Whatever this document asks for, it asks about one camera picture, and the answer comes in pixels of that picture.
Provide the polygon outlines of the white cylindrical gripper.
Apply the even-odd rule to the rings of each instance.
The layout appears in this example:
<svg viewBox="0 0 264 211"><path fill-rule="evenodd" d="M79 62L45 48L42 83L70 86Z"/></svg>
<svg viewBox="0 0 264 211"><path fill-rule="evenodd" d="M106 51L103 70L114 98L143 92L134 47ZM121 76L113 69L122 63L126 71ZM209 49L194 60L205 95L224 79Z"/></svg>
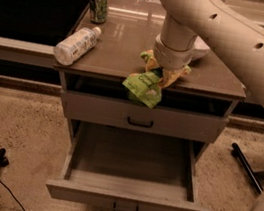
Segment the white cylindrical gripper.
<svg viewBox="0 0 264 211"><path fill-rule="evenodd" d="M192 50L177 51L167 47L161 40L161 36L156 37L153 50L147 52L148 58L145 63L146 71L163 67L163 76L159 85L166 88L177 81L178 78L191 72L187 66L191 62Z"/></svg>

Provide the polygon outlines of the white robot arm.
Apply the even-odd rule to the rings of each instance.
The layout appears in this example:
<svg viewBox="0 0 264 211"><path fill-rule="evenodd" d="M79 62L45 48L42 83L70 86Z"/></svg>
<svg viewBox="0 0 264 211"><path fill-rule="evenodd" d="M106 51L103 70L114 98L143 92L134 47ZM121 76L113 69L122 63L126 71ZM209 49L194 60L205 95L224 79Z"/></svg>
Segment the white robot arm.
<svg viewBox="0 0 264 211"><path fill-rule="evenodd" d="M167 12L154 47L160 66L185 67L201 37L264 107L264 28L221 0L160 1Z"/></svg>

